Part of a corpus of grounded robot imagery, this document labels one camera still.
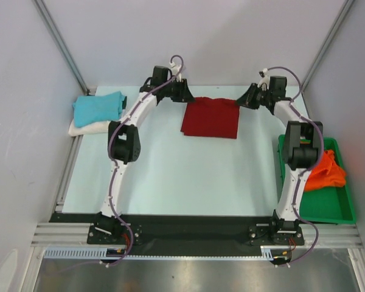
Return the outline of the dark red t shirt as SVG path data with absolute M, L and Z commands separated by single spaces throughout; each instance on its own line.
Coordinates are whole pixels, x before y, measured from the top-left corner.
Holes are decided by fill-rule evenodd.
M 197 97 L 188 103 L 181 132 L 186 136 L 236 139 L 240 107 L 231 99 Z

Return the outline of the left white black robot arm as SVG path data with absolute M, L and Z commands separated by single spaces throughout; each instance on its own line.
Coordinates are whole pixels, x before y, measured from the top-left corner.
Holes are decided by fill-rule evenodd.
M 145 81 L 139 90 L 134 105 L 117 122 L 108 127 L 108 157 L 113 165 L 108 186 L 108 194 L 103 202 L 100 214 L 103 218 L 116 218 L 117 203 L 125 172 L 141 153 L 139 128 L 148 114 L 164 98 L 173 102 L 191 103 L 195 98 L 191 94 L 187 80 L 181 77 L 183 64 L 170 62 L 170 67 L 156 66 L 153 75 Z

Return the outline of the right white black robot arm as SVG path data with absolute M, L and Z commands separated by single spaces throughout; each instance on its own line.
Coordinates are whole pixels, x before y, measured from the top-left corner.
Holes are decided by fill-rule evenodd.
M 287 78 L 260 72 L 258 83 L 251 83 L 235 102 L 237 106 L 257 110 L 264 106 L 286 126 L 282 147 L 285 181 L 273 217 L 278 222 L 268 229 L 269 239 L 282 244 L 290 237 L 289 225 L 301 222 L 299 209 L 305 185 L 324 152 L 322 123 L 303 116 L 286 96 Z

